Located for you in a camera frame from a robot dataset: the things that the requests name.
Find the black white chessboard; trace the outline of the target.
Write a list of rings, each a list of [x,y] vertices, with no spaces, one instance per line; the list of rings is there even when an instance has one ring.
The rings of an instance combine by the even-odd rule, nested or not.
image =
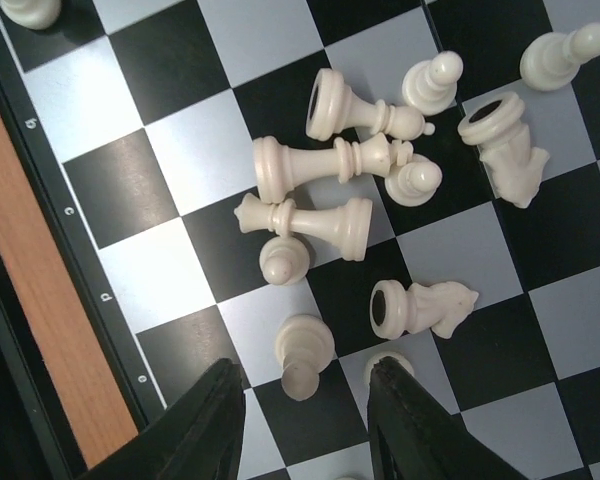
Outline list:
[[[396,351],[525,476],[600,479],[600,56],[552,92],[519,74],[592,22],[600,1],[67,1],[46,31],[0,10],[15,134],[135,418],[229,357],[241,478],[368,479],[363,371]],[[305,132],[318,74],[393,107],[445,50],[427,203],[330,176],[240,231],[256,139],[331,147]]]

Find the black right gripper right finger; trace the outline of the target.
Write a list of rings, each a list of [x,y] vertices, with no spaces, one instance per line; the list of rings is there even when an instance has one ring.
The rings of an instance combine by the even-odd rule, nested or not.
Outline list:
[[[383,356],[370,372],[367,403],[376,479],[523,479],[405,369]]]

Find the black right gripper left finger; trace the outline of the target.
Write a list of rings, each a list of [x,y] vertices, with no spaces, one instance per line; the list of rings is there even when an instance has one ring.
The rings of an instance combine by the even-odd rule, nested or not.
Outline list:
[[[81,477],[235,479],[245,417],[240,367],[222,358],[158,421]]]

